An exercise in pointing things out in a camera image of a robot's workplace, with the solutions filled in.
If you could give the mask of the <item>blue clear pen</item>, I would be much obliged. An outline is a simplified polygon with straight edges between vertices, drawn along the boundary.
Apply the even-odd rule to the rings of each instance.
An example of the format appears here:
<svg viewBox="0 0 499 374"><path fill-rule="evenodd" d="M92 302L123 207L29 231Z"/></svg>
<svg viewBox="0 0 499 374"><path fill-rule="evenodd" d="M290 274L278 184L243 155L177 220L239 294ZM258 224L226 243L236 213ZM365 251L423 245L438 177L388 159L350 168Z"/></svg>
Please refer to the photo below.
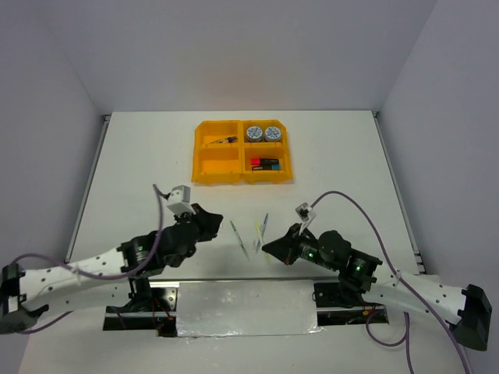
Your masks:
<svg viewBox="0 0 499 374"><path fill-rule="evenodd" d="M265 245L264 233L267 227L268 218L269 214L266 213L262 222L258 221L256 222L256 231L258 239L255 247L255 252L259 252L262 249L262 247Z"/></svg>

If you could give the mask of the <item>yellow clear pen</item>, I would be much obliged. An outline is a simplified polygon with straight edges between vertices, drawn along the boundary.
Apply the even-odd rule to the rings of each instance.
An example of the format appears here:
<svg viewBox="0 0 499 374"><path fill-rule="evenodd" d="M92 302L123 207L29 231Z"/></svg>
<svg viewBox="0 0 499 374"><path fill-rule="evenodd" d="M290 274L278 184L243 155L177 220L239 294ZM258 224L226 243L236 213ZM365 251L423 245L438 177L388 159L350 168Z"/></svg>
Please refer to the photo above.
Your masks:
<svg viewBox="0 0 499 374"><path fill-rule="evenodd" d="M255 228L256 228L256 232L257 232L256 251L259 252L263 248L264 238L263 238L261 226L257 221L255 222ZM265 258L265 261L267 264L271 263L271 258L270 258L270 255L268 253L264 252L264 258Z"/></svg>

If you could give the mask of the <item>green clear pen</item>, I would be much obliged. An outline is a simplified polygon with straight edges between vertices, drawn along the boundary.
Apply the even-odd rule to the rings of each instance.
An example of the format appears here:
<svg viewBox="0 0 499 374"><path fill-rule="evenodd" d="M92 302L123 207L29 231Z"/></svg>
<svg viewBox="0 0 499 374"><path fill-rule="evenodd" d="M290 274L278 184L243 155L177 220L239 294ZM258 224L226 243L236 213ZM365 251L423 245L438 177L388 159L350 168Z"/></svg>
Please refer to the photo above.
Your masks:
<svg viewBox="0 0 499 374"><path fill-rule="evenodd" d="M247 252L247 250L246 250L246 247L245 247L245 245L244 245L244 243L243 243L243 241L242 241L242 238L241 238L241 236L240 236L240 234L239 234L239 232L238 232L238 230L237 230L237 228L236 228L236 226L235 226L234 222L233 222L232 220L230 220L229 222L230 222L230 225L231 225L231 227L232 227L232 231L233 231L233 233L234 233L234 235L235 235L235 238L236 238L236 240L237 240L237 242L238 242L238 244L239 244L239 247L240 247L240 248L241 248L241 250L242 250L242 253L243 253L243 254L244 254L244 256L246 257L246 259L249 261L249 260L250 260L249 253L248 253L248 252Z"/></svg>

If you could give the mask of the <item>black highlighter orange tip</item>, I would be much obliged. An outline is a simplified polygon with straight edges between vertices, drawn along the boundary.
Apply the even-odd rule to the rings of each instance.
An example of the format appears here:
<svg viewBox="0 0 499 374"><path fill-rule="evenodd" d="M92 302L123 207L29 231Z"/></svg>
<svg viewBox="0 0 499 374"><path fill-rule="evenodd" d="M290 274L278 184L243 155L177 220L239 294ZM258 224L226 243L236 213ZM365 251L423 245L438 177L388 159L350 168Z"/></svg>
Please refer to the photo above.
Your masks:
<svg viewBox="0 0 499 374"><path fill-rule="evenodd" d="M279 159L274 158L251 158L250 164L252 166L261 166L261 165L275 165L279 164Z"/></svg>

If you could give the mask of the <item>black highlighter blue tip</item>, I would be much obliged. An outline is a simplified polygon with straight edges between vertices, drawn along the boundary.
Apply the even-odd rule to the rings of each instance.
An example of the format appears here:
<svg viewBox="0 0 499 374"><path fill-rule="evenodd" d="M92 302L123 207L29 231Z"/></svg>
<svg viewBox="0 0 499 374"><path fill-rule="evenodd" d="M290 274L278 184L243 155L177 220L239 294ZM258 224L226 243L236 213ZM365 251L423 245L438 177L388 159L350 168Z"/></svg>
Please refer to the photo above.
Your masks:
<svg viewBox="0 0 499 374"><path fill-rule="evenodd" d="M261 164L261 165L252 166L252 170L253 171L280 171L281 165L280 164Z"/></svg>

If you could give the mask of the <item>small glue bottle blue cap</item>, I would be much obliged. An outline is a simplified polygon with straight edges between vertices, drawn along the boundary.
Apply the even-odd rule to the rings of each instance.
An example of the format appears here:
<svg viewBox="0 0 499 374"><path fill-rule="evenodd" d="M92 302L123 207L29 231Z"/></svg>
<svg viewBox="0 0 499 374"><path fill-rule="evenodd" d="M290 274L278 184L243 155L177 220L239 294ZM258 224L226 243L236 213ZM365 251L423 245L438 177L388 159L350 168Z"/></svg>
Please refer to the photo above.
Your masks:
<svg viewBox="0 0 499 374"><path fill-rule="evenodd" d="M232 143L236 143L237 141L238 141L238 136L227 136L227 137L224 137L224 138L213 140L213 141L207 143L207 145L212 145L212 144L232 144Z"/></svg>

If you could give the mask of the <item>round blue-white tin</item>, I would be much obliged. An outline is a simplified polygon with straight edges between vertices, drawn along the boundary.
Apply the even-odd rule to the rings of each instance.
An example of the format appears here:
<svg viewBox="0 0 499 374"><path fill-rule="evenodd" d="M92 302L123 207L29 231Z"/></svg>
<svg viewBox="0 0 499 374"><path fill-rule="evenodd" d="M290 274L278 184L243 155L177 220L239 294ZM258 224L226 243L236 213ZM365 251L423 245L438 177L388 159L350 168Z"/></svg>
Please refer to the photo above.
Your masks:
<svg viewBox="0 0 499 374"><path fill-rule="evenodd" d="M278 126L268 126L264 131L264 139L269 143L280 143L282 130Z"/></svg>
<svg viewBox="0 0 499 374"><path fill-rule="evenodd" d="M257 125L252 125L246 129L246 140L249 143L259 143L264 139L264 131Z"/></svg>

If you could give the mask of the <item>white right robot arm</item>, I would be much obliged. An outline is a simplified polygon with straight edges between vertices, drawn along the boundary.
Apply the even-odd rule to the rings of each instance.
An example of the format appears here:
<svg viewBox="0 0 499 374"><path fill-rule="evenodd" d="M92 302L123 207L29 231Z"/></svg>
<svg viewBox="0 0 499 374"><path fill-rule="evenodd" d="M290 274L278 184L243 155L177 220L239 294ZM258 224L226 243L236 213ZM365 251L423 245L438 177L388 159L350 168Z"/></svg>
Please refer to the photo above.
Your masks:
<svg viewBox="0 0 499 374"><path fill-rule="evenodd" d="M423 275L392 271L381 259L354 249L337 231L315 238L300 224L262 249L287 266L302 259L337 273L335 284L325 284L315 292L315 299L323 305L378 304L440 317L460 345L475 351L488 348L493 308L485 291L476 285L452 287Z"/></svg>

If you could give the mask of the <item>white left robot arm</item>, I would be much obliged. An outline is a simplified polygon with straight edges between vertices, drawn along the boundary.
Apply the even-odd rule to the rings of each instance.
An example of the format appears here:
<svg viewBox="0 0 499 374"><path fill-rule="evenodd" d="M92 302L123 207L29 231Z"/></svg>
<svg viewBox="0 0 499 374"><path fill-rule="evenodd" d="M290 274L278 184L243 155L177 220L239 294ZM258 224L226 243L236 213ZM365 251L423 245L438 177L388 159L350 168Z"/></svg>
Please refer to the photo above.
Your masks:
<svg viewBox="0 0 499 374"><path fill-rule="evenodd" d="M196 244L218 236L223 216L199 204L182 213L175 223L135 237L89 259L62 263L52 259L46 269L26 270L15 259L1 270L1 332L36 333L43 316L59 319L93 302L82 294L109 283L107 305L119 294L118 285L157 276L167 267L178 268L193 256Z"/></svg>

